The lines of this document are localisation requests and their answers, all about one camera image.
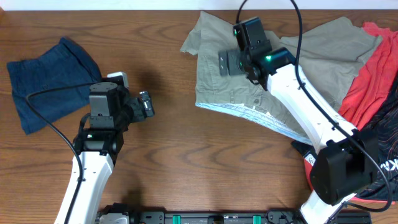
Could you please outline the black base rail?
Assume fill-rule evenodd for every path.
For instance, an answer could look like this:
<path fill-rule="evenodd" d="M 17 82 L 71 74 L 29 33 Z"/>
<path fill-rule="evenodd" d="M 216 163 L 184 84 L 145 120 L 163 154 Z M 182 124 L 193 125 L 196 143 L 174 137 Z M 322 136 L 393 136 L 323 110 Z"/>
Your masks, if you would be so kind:
<path fill-rule="evenodd" d="M 134 211 L 126 204 L 107 205 L 98 212 L 95 224 L 305 224 L 293 210 L 270 210 L 265 213 L 204 213 L 166 212 L 163 210 Z"/>

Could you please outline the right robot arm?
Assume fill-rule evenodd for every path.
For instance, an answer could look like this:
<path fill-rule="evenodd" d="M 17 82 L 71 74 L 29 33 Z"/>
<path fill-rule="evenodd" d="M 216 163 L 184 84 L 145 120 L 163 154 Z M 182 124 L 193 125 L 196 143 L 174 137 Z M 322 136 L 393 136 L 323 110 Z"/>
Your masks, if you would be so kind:
<path fill-rule="evenodd" d="M 233 26 L 239 52 L 228 61 L 248 80 L 276 97 L 309 137 L 316 158 L 313 187 L 301 206 L 304 223 L 328 223 L 338 210 L 377 179 L 377 137 L 340 116 L 306 78 L 299 60 L 286 48 L 273 50 L 260 18 Z"/>

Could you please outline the red t-shirt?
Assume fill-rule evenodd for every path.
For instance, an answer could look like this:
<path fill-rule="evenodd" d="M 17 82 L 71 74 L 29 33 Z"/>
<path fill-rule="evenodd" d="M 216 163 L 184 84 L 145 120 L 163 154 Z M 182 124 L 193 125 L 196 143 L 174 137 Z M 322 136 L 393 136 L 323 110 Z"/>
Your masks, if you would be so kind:
<path fill-rule="evenodd" d="M 366 36 L 382 39 L 376 51 L 353 80 L 339 114 L 360 130 L 380 110 L 392 90 L 397 90 L 397 32 L 365 22 L 360 28 Z"/>

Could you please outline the khaki beige shorts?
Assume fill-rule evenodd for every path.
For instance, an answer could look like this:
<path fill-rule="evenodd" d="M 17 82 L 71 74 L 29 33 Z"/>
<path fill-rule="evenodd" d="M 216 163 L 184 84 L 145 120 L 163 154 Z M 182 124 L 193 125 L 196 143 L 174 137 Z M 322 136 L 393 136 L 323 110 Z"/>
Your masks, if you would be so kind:
<path fill-rule="evenodd" d="M 338 111 L 359 70 L 381 45 L 382 37 L 367 34 L 346 17 L 327 22 L 297 37 L 278 38 L 265 32 L 273 49 L 285 47 L 299 54 L 299 64 L 309 82 Z M 200 17 L 180 49 L 196 55 L 196 106 L 248 119 L 296 141 L 310 143 L 308 136 L 287 108 L 245 75 L 222 75 L 219 53 L 235 50 L 233 26 L 207 12 Z"/>

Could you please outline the black patterned sports shirt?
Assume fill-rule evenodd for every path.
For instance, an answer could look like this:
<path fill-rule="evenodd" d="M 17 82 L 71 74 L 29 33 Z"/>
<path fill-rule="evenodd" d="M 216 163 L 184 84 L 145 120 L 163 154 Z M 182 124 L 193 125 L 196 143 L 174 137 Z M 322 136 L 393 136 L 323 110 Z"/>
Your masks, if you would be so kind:
<path fill-rule="evenodd" d="M 364 127 L 377 132 L 379 144 L 379 166 L 389 181 L 392 200 L 397 201 L 397 90 L 392 90 L 380 110 Z M 360 200 L 383 202 L 387 200 L 387 189 L 381 176 L 357 194 Z"/>

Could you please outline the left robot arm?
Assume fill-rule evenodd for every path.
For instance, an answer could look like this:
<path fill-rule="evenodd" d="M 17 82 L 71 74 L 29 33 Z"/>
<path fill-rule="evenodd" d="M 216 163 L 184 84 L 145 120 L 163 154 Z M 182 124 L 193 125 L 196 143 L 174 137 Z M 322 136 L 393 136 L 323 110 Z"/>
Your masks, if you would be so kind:
<path fill-rule="evenodd" d="M 90 113 L 82 117 L 73 141 L 76 156 L 56 223 L 94 223 L 105 185 L 132 123 L 154 115 L 146 91 L 131 97 L 114 82 L 90 86 Z"/>

